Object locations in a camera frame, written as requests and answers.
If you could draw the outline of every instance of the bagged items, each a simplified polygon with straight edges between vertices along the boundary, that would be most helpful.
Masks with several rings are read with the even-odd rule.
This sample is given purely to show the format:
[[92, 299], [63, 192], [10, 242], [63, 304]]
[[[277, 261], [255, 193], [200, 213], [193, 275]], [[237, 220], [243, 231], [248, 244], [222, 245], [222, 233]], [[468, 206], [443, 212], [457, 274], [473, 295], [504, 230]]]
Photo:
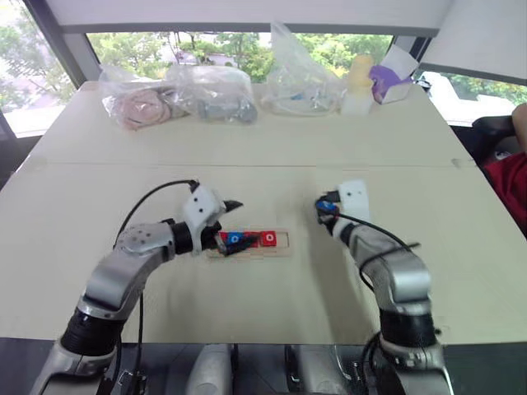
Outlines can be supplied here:
[[419, 62], [397, 45], [389, 47], [385, 58], [370, 70], [370, 78], [375, 82], [372, 92], [375, 100], [385, 105], [404, 99], [412, 88], [412, 74]]
[[274, 65], [267, 78], [264, 107], [278, 114], [320, 116], [336, 110], [345, 86], [318, 64], [282, 23], [271, 24]]
[[124, 128], [135, 130], [187, 114], [178, 104], [176, 87], [168, 81], [104, 65], [99, 82], [106, 112]]
[[177, 86], [181, 108], [203, 120], [253, 123], [258, 117], [250, 77], [237, 68], [174, 65], [166, 78]]

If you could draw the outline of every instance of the clear plastic bag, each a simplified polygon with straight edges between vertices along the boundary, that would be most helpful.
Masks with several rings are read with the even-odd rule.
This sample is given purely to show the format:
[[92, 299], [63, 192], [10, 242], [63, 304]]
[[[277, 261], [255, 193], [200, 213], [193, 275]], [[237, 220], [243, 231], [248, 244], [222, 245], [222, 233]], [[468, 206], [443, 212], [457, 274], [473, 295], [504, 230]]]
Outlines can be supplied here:
[[345, 86], [318, 64], [282, 23], [271, 24], [274, 64], [262, 98], [264, 108], [278, 114], [320, 116], [339, 106]]
[[138, 77], [110, 65], [102, 68], [102, 104], [120, 126], [135, 130], [187, 114], [179, 106], [179, 92], [172, 81]]
[[180, 107], [203, 120], [253, 123], [258, 117], [250, 77], [237, 68], [174, 65], [166, 79], [178, 87]]

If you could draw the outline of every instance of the window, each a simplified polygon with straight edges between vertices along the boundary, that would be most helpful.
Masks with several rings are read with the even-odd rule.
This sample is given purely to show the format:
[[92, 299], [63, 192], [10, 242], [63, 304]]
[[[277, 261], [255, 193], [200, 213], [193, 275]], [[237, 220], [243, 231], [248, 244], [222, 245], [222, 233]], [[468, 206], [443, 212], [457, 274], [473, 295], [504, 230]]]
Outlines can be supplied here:
[[[101, 63], [122, 67], [139, 76], [160, 78], [178, 64], [216, 64], [238, 67], [253, 82], [264, 82], [273, 53], [270, 33], [142, 32], [87, 35]], [[358, 53], [379, 62], [391, 35], [297, 34], [311, 56], [342, 76]]]
[[414, 78], [431, 84], [429, 96], [448, 124], [470, 126], [484, 116], [510, 115], [527, 102], [527, 86], [418, 70]]
[[21, 0], [0, 0], [0, 109], [18, 137], [43, 134], [75, 88]]

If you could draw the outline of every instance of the red shirt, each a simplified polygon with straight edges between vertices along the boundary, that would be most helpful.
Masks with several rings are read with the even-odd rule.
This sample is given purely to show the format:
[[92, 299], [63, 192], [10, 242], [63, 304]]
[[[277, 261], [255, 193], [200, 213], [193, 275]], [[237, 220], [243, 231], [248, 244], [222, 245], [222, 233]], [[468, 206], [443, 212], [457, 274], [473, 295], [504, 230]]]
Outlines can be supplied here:
[[485, 165], [497, 196], [527, 237], [527, 154], [511, 155]]

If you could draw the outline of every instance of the white table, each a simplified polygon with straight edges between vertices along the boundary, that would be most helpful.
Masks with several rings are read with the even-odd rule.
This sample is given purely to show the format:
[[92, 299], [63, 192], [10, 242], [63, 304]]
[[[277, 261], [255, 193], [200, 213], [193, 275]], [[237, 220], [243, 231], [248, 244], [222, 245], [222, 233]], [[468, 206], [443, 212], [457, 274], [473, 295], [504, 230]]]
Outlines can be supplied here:
[[[443, 342], [527, 340], [527, 244], [417, 88], [368, 118], [261, 114], [250, 128], [187, 118], [138, 132], [118, 130], [97, 92], [78, 92], [0, 193], [0, 337], [60, 335], [131, 206], [188, 177], [245, 203], [226, 228], [287, 229], [291, 257], [165, 264], [145, 291], [147, 342], [363, 343], [378, 327], [375, 301], [313, 212], [351, 178], [366, 181], [375, 223], [423, 244]], [[187, 193], [159, 193], [133, 221], [177, 214]], [[134, 314], [124, 341], [137, 325]]]

